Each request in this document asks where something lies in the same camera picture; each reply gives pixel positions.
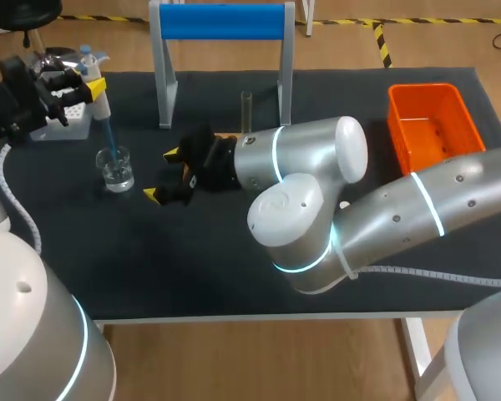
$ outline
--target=black table mat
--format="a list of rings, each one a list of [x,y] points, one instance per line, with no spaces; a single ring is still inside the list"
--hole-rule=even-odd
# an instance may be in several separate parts
[[[154,75],[107,74],[114,132],[132,157],[135,187],[101,191],[94,156],[103,146],[94,123],[88,140],[12,150],[5,174],[37,222],[43,259],[95,319],[318,312],[444,311],[468,307],[494,289],[421,277],[370,273],[327,293],[301,295],[270,264],[246,227],[252,199],[241,191],[197,192],[188,207],[157,206],[142,189],[178,180],[162,154],[190,127],[208,120],[236,132],[240,92],[254,94],[253,130],[278,125],[276,73],[180,73],[171,130],[158,129]],[[488,148],[501,125],[473,69],[301,71],[293,81],[293,124],[339,115],[357,118],[370,148],[369,171],[347,188],[353,202],[400,176],[386,125],[392,84],[456,85]],[[12,232],[31,242],[10,206]],[[501,278],[501,216],[382,261]]]

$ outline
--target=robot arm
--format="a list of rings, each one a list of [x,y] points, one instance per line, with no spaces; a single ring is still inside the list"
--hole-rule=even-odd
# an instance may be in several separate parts
[[[313,134],[313,129],[306,131],[309,139]],[[286,132],[285,138],[296,146],[295,135]],[[250,180],[270,186],[274,176],[265,160],[256,157],[255,168],[243,167],[238,160],[246,140],[235,152],[236,169],[244,171],[240,175],[238,170],[242,185]],[[321,144],[321,154],[325,148]],[[322,167],[312,173],[309,165],[315,167],[325,158],[319,149],[304,149],[311,153],[301,163],[293,159],[288,168],[281,162],[276,170],[288,175],[278,182],[279,175],[277,183],[256,198],[247,217],[250,232],[300,292],[324,292],[345,277],[355,278],[361,267],[501,212],[501,148],[412,173],[343,210],[337,208],[337,197],[347,183],[345,169],[336,172],[335,180],[325,178]],[[296,155],[296,150],[289,151]],[[356,170],[352,155],[350,160],[332,157]]]

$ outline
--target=orange basket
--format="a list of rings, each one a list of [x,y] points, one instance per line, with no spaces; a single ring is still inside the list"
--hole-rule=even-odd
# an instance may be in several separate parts
[[[388,96],[387,124],[404,175],[486,150],[453,85],[393,85]]]

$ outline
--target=white metal frame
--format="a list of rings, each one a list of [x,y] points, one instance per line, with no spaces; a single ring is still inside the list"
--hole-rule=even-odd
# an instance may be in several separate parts
[[[167,41],[161,36],[161,3],[183,4],[185,0],[150,0],[150,40],[154,57],[154,76],[158,97],[159,127],[168,129],[172,125],[178,82],[170,59]],[[291,94],[293,86],[293,64],[295,58],[295,4],[284,4],[284,38],[281,48],[281,65],[278,78],[278,109],[281,125],[291,124]]]
[[[314,8],[316,0],[301,0],[304,9],[304,19],[306,20],[306,36],[311,36],[311,29],[314,25]]]

